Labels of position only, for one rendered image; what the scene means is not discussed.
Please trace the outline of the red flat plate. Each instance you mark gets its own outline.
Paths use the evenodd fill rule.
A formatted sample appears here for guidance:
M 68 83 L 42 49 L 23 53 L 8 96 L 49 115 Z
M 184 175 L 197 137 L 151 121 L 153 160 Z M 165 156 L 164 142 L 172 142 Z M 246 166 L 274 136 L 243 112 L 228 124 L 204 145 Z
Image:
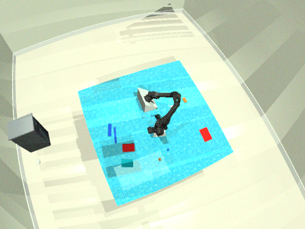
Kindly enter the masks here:
M 207 127 L 202 128 L 199 131 L 200 131 L 200 133 L 201 133 L 201 135 L 202 135 L 202 137 L 203 137 L 205 142 L 213 139 L 212 136 L 210 135 L 209 130 L 207 129 Z
M 135 152 L 135 145 L 134 144 L 122 144 L 122 151 L 123 152 Z

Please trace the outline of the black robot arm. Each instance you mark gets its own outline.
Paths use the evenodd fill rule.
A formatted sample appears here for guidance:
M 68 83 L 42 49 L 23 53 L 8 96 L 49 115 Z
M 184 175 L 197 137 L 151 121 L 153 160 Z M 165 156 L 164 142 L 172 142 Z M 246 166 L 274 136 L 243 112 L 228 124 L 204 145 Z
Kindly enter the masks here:
M 156 92 L 156 91 L 149 91 L 148 94 L 146 96 L 144 96 L 144 99 L 147 102 L 152 101 L 152 99 L 159 99 L 160 97 L 172 97 L 174 104 L 171 107 L 171 109 L 169 110 L 169 112 L 164 115 L 161 118 L 157 118 L 156 121 L 156 134 L 157 136 L 161 136 L 164 134 L 164 128 L 166 128 L 166 126 L 169 124 L 171 117 L 173 116 L 173 114 L 175 113 L 175 111 L 178 109 L 178 107 L 180 106 L 180 101 L 181 101 L 181 94 L 179 94 L 176 91 L 172 91 L 172 92 Z M 164 124 L 164 125 L 162 125 Z

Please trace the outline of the cyan flat plate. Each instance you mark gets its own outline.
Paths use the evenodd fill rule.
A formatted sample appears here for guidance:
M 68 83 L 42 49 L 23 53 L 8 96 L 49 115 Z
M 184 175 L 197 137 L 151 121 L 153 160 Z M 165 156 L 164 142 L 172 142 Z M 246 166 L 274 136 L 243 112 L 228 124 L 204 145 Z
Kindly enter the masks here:
M 121 167 L 133 167 L 133 159 L 122 159 Z

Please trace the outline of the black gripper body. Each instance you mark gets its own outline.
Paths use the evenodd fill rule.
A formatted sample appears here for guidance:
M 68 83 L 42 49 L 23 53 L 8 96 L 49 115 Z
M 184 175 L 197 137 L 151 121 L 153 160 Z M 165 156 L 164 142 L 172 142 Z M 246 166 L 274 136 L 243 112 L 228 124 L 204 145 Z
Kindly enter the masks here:
M 164 130 L 167 130 L 167 129 L 168 129 L 168 127 L 166 126 L 166 128 L 164 128 Z M 154 128 L 151 128 L 151 127 L 147 128 L 148 134 L 153 133 L 155 130 L 156 130 L 156 126 L 154 126 Z

